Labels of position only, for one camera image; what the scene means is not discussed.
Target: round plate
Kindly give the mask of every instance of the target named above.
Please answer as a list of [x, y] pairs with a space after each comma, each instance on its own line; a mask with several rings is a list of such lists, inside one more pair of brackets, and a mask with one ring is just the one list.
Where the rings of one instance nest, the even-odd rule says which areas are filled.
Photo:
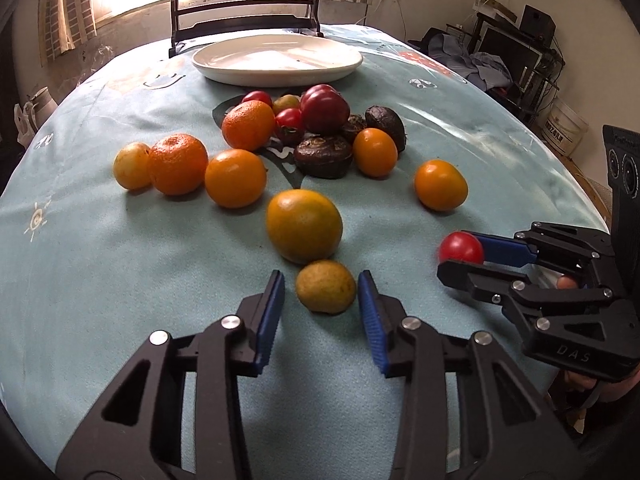
[[262, 88], [329, 83], [361, 63], [355, 48], [303, 34], [233, 38], [201, 48], [193, 56], [194, 66], [213, 81]]

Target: red cherry tomato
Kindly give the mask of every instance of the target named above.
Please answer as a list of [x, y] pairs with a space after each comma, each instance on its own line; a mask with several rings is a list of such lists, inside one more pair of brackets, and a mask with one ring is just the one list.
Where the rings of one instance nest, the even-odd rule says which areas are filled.
[[312, 86], [309, 90], [307, 90], [306, 92], [304, 92], [301, 96], [300, 96], [300, 106], [302, 106], [302, 103], [306, 101], [307, 97], [309, 95], [311, 95], [313, 92], [317, 91], [317, 90], [330, 90], [331, 92], [337, 92], [337, 90], [332, 87], [331, 85], [316, 85], [316, 86]]
[[482, 244], [475, 236], [456, 231], [444, 238], [438, 248], [438, 261], [458, 260], [472, 264], [484, 262]]
[[558, 278], [556, 288], [578, 288], [578, 282], [576, 282], [571, 276], [564, 274]]
[[262, 90], [254, 90], [253, 92], [249, 92], [242, 98], [243, 103], [247, 101], [262, 101], [263, 103], [267, 103], [269, 106], [273, 105], [273, 102], [271, 102], [271, 96], [267, 94], [267, 92], [263, 92]]
[[276, 124], [281, 128], [295, 128], [304, 130], [302, 112], [298, 108], [287, 108], [276, 115]]
[[276, 115], [276, 137], [285, 146], [297, 146], [305, 136], [302, 113], [298, 108], [287, 108]]
[[331, 134], [349, 119], [349, 104], [333, 88], [310, 88], [300, 101], [306, 129], [313, 134]]

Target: dark wooden frame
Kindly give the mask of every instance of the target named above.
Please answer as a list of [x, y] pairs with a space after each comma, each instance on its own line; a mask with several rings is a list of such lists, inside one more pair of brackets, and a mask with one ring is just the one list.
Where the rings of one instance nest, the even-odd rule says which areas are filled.
[[[309, 31], [322, 38], [320, 20], [318, 18], [319, 2], [320, 0], [226, 0], [181, 9], [178, 6], [178, 0], [171, 0], [171, 48], [169, 49], [169, 57], [180, 53], [179, 44], [183, 41], [223, 32], [251, 30], [253, 28], [292, 28], [299, 32]], [[196, 23], [193, 27], [180, 28], [180, 16], [203, 12], [204, 10], [247, 5], [304, 5], [306, 6], [306, 12], [303, 17], [293, 14], [257, 14], [218, 18]]]

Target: camera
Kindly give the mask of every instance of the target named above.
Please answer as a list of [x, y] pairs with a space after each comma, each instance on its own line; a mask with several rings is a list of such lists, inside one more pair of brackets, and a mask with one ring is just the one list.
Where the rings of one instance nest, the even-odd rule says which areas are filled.
[[613, 191], [611, 244], [616, 267], [634, 304], [640, 304], [640, 134], [603, 126], [607, 179]]

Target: light blue tablecloth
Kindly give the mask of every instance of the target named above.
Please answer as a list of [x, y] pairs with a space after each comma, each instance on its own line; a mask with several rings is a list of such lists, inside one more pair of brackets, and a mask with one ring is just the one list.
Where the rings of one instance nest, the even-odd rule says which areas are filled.
[[[271, 365], [240, 383], [255, 478], [388, 478], [401, 381], [385, 380], [373, 365], [357, 306], [329, 318], [298, 303], [298, 268], [266, 236], [268, 200], [296, 182], [338, 206], [344, 237], [335, 257], [354, 276], [370, 269], [383, 293], [441, 332], [490, 330], [537, 387], [550, 381], [550, 367], [520, 355], [498, 308], [460, 301], [441, 286], [434, 252], [458, 229], [511, 236], [535, 220], [604, 228], [596, 210], [522, 124], [461, 77], [371, 28], [324, 31], [364, 54], [363, 65], [335, 83], [352, 110], [391, 106], [406, 125], [408, 146], [388, 180], [353, 170], [300, 184], [272, 153], [268, 190], [248, 212], [220, 210], [204, 192], [189, 200], [126, 193], [111, 175], [122, 146], [184, 131], [213, 155], [227, 146], [212, 110], [246, 91], [203, 78], [193, 51], [167, 61], [167, 41], [111, 61], [39, 131], [0, 198], [0, 392], [48, 465], [148, 334], [199, 332], [281, 269], [287, 300]], [[468, 181], [468, 200], [453, 214], [429, 213], [414, 196], [414, 172], [430, 158], [454, 163]], [[185, 419], [188, 428], [193, 413]], [[453, 457], [456, 439], [454, 429]], [[190, 452], [186, 438], [187, 465]]]

